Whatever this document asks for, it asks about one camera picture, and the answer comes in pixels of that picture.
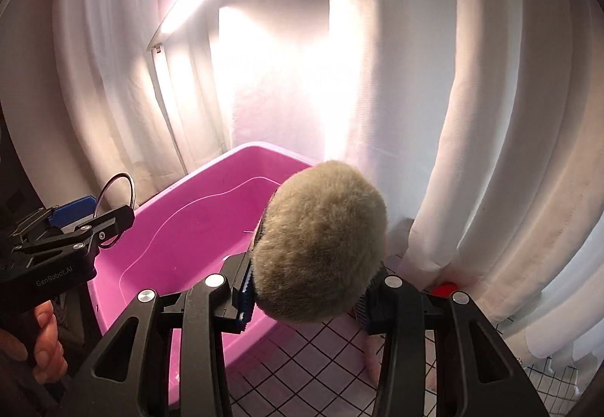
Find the robotic device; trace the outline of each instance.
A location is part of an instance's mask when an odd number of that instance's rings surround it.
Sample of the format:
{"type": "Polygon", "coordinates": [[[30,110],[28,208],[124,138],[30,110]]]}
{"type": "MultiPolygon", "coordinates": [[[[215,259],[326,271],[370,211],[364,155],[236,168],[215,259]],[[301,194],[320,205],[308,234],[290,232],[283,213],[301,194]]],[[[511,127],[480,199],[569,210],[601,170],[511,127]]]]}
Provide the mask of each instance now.
{"type": "MultiPolygon", "coordinates": [[[[102,239],[126,230],[134,219],[132,209],[124,206],[74,233],[50,238],[33,233],[40,224],[50,227],[48,219],[56,212],[38,212],[35,221],[32,216],[22,222],[11,237],[14,246],[0,256],[4,306],[17,303],[19,310],[29,309],[93,278],[102,239]],[[64,274],[56,277],[57,272],[64,274]]],[[[219,274],[186,292],[139,292],[80,368],[57,417],[166,416],[175,328],[182,329],[180,415],[230,417],[221,334],[239,334],[251,319],[250,251],[261,235],[262,220],[248,251],[229,257],[219,274]]],[[[373,415],[423,415],[426,329],[436,335],[437,416],[478,417],[485,409],[492,417],[548,415],[518,361],[466,293],[434,297],[382,268],[355,312],[370,334],[386,334],[373,415]]]]}

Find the blue gripper pad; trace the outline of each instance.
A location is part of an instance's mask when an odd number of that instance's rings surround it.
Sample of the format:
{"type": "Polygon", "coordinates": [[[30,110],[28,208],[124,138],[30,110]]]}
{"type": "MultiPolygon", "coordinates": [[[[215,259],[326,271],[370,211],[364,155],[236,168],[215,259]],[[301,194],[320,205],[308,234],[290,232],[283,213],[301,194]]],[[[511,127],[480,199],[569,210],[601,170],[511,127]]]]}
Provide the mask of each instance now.
{"type": "Polygon", "coordinates": [[[97,200],[91,195],[76,199],[69,204],[54,209],[52,216],[48,219],[48,224],[57,228],[64,228],[68,224],[92,215],[96,205],[97,200]]]}

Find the curtain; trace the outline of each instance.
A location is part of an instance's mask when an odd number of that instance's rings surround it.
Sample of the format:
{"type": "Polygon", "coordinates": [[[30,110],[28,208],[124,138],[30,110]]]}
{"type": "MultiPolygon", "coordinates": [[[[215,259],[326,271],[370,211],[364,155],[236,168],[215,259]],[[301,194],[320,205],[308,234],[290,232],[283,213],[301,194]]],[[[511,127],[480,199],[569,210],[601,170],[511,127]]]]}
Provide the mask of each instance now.
{"type": "Polygon", "coordinates": [[[457,283],[493,323],[513,315],[525,363],[588,379],[604,352],[595,0],[208,0],[153,56],[159,89],[146,47],[173,1],[55,0],[100,184],[129,171],[144,201],[256,140],[345,160],[384,194],[399,274],[457,283]]]}

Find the fur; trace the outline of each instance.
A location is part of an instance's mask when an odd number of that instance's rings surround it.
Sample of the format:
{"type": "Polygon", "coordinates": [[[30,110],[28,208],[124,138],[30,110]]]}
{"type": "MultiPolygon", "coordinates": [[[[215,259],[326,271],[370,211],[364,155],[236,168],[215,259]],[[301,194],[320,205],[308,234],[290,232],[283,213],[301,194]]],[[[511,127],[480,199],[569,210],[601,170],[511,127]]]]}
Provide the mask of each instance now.
{"type": "Polygon", "coordinates": [[[329,161],[293,175],[251,252],[259,308],[290,323],[347,312],[378,272],[386,226],[384,199],[354,167],[329,161]]]}

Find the pink basin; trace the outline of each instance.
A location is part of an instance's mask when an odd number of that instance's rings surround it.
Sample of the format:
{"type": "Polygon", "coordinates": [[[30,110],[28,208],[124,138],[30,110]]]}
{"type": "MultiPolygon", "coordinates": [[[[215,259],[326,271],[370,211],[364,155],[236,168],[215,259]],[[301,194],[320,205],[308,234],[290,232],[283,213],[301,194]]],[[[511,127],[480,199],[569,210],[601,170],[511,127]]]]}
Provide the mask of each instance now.
{"type": "MultiPolygon", "coordinates": [[[[312,166],[304,157],[266,143],[249,143],[209,162],[135,213],[133,227],[102,251],[88,288],[102,333],[134,296],[189,289],[220,271],[227,256],[247,249],[273,192],[296,172],[312,166]]],[[[241,335],[223,335],[225,363],[237,359],[276,322],[256,308],[241,335]]],[[[170,404],[178,401],[180,331],[170,354],[170,404]]]]}

